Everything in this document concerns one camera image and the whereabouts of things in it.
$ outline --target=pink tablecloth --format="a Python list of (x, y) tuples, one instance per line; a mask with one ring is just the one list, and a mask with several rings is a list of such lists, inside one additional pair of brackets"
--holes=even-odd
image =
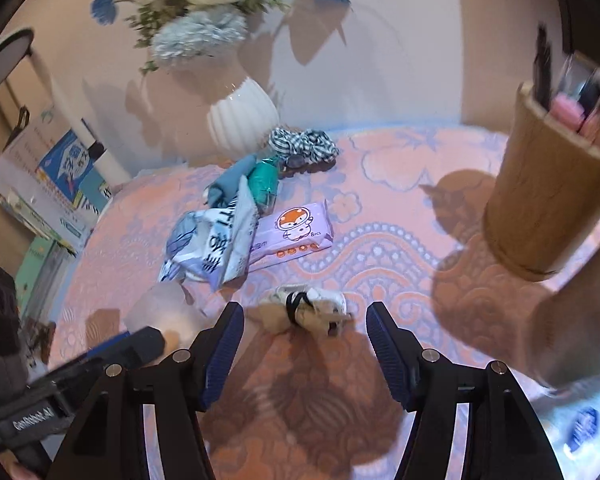
[[(252, 272), (239, 290), (189, 285), (209, 313), (229, 299), (248, 307), (274, 286), (311, 282), (344, 291), (356, 314), (355, 330), (340, 338), (256, 334), (202, 418), (217, 478), (393, 478), (413, 415), (390, 397), (366, 338), (372, 301), (384, 301), (398, 325), (452, 361), (483, 367), (497, 358), (525, 371), (523, 321), (600, 243), (600, 224), (551, 282), (527, 283), (497, 264), (480, 219), (505, 143), (474, 128), (343, 137), (334, 168), (284, 179), (276, 203), (283, 210), (325, 199), (331, 249)], [(120, 319), (155, 283), (174, 222), (202, 207), (202, 190), (219, 173), (210, 166), (137, 179), (115, 198), (74, 273), (54, 364), (122, 328)], [(535, 383), (516, 375), (535, 395)], [(448, 478), (462, 467), (467, 411), (458, 413)], [(155, 438), (148, 448), (159, 478)]]

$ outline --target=silver bolt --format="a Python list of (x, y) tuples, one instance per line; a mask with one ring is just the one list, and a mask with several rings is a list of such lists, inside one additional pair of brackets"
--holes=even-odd
[(440, 359), (440, 353), (433, 348), (427, 348), (426, 350), (422, 351), (422, 358), (430, 363), (435, 363), (438, 359)]
[(107, 370), (105, 371), (105, 373), (109, 377), (115, 377), (116, 375), (119, 375), (121, 371), (122, 371), (122, 366), (115, 364), (115, 365), (107, 366)]
[(494, 361), (493, 363), (491, 363), (491, 370), (493, 370), (499, 375), (504, 375), (509, 369), (507, 368), (507, 365), (504, 364), (502, 361)]
[(171, 357), (177, 363), (183, 363), (184, 361), (186, 361), (187, 359), (189, 359), (191, 357), (191, 354), (189, 353), (189, 350), (182, 349), (182, 350), (176, 350), (173, 353), (173, 356), (171, 356)]

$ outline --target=ribbed white vase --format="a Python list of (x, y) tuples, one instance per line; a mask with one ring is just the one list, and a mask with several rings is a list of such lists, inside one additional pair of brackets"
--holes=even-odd
[(280, 116), (267, 93), (245, 72), (236, 49), (199, 57), (189, 69), (210, 105), (206, 122), (218, 151), (239, 160), (264, 147)]

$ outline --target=pen holder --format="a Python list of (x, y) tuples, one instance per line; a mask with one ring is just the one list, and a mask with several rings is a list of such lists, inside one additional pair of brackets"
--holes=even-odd
[(484, 211), (493, 254), (525, 280), (559, 272), (600, 219), (600, 148), (518, 89), (512, 131)]

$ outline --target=wall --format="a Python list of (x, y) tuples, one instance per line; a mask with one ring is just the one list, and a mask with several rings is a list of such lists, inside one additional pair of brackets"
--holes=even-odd
[[(9, 30), (34, 46), (80, 112), (132, 172), (215, 153), (205, 106), (186, 76), (142, 78), (146, 54), (120, 17), (101, 27), (91, 0), (27, 0)], [(529, 78), (538, 19), (560, 45), (556, 0), (290, 0), (251, 20), (240, 60), (283, 123), (364, 128), (468, 123), (506, 129)], [(121, 4), (125, 16), (131, 6)]]

